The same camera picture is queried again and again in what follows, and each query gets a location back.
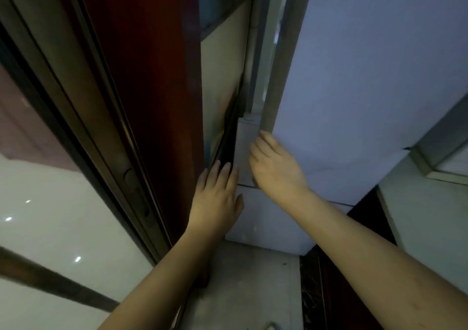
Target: tile floor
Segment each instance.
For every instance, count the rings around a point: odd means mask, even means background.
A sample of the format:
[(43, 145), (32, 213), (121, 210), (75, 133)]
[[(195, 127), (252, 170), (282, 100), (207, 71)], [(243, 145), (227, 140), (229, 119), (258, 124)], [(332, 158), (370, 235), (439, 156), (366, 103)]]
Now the tile floor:
[(271, 321), (282, 330), (303, 329), (299, 257), (223, 241), (181, 329), (261, 330)]

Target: person's left hand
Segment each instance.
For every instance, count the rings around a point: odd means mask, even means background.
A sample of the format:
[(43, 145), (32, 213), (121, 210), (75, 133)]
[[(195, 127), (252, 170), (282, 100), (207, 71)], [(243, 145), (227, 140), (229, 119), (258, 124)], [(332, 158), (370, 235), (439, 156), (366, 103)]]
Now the person's left hand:
[(196, 183), (187, 231), (221, 239), (232, 228), (244, 209), (242, 194), (235, 200), (239, 169), (228, 162), (218, 175), (220, 162), (210, 171), (205, 169)]

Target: person's right hand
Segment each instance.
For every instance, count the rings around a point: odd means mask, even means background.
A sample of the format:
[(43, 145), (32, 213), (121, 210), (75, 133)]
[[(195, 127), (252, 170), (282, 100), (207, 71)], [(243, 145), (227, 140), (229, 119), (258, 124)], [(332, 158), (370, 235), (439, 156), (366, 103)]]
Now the person's right hand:
[(250, 144), (249, 164), (258, 186), (285, 210), (310, 191), (294, 156), (268, 132)]

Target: person's left arm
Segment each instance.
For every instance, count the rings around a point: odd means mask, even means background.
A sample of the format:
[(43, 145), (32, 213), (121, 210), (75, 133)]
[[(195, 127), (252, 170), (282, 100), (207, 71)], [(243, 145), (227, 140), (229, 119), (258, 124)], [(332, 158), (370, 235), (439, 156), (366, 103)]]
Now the person's left arm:
[(168, 329), (203, 265), (244, 207), (235, 199), (238, 170), (219, 161), (196, 184), (189, 223), (182, 237), (109, 315), (98, 330)]

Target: person's right arm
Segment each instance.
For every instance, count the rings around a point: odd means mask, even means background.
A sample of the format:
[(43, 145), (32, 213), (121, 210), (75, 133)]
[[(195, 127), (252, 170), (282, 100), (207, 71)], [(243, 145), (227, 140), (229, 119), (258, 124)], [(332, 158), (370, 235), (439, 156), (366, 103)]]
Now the person's right arm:
[(313, 193), (270, 133), (250, 146), (249, 163), (259, 187), (317, 242), (385, 329), (468, 329), (463, 292)]

